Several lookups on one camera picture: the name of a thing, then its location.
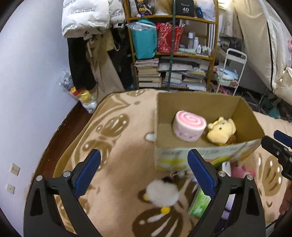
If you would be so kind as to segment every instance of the plush face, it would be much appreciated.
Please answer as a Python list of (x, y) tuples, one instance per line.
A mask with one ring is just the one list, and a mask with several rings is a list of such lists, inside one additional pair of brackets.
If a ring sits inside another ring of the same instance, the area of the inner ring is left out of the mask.
[(209, 123), (208, 128), (210, 131), (207, 134), (207, 138), (215, 144), (225, 144), (228, 139), (236, 132), (236, 127), (233, 120), (228, 120), (220, 117), (218, 121)]

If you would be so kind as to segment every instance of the pink and white cylindrical plush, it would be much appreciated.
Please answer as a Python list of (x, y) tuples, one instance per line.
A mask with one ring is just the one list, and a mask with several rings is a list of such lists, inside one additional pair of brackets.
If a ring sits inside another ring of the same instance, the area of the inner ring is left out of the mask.
[(207, 122), (201, 116), (180, 110), (176, 113), (172, 130), (177, 138), (195, 142), (202, 135)]

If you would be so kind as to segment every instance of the white rolling cart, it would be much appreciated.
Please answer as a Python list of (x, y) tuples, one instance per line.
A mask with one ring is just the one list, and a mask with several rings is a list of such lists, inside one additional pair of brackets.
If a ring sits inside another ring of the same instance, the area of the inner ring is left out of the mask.
[[(240, 57), (237, 57), (237, 56), (231, 55), (230, 52), (238, 53), (241, 56)], [(225, 66), (226, 66), (226, 62), (227, 62), (228, 59), (243, 64), (243, 67), (242, 67), (240, 76), (238, 78), (238, 84), (236, 86), (232, 85), (231, 82), (222, 81), (223, 73), (224, 73)], [(241, 79), (241, 76), (242, 76), (242, 73), (243, 73), (243, 70), (244, 70), (246, 61), (247, 61), (247, 55), (245, 53), (243, 53), (241, 51), (238, 51), (236, 49), (232, 49), (232, 48), (227, 49), (226, 56), (225, 56), (225, 61), (224, 61), (224, 66), (223, 66), (223, 70), (222, 70), (221, 76), (220, 77), (216, 77), (216, 81), (218, 83), (216, 93), (218, 93), (220, 86), (227, 86), (227, 87), (235, 88), (234, 93), (233, 93), (233, 95), (235, 95), (235, 92), (236, 92), (236, 90), (237, 90), (237, 88), (239, 86), (239, 82), (240, 82), (240, 79)]]

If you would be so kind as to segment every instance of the red gift bag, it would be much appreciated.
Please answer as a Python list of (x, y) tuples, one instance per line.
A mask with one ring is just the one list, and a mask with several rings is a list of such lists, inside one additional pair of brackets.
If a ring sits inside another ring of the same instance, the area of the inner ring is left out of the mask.
[[(175, 26), (175, 41), (173, 53), (178, 51), (180, 46), (180, 39), (183, 35), (184, 27)], [(170, 53), (171, 51), (171, 38), (172, 38), (172, 25), (167, 23), (157, 23), (158, 33), (158, 51), (161, 53)]]

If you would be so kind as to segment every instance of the jacket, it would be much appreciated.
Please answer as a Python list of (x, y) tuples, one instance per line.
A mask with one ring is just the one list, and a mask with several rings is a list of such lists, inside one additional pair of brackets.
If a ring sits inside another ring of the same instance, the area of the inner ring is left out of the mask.
[(124, 23), (119, 0), (64, 0), (62, 34), (65, 38), (90, 38), (113, 25)]

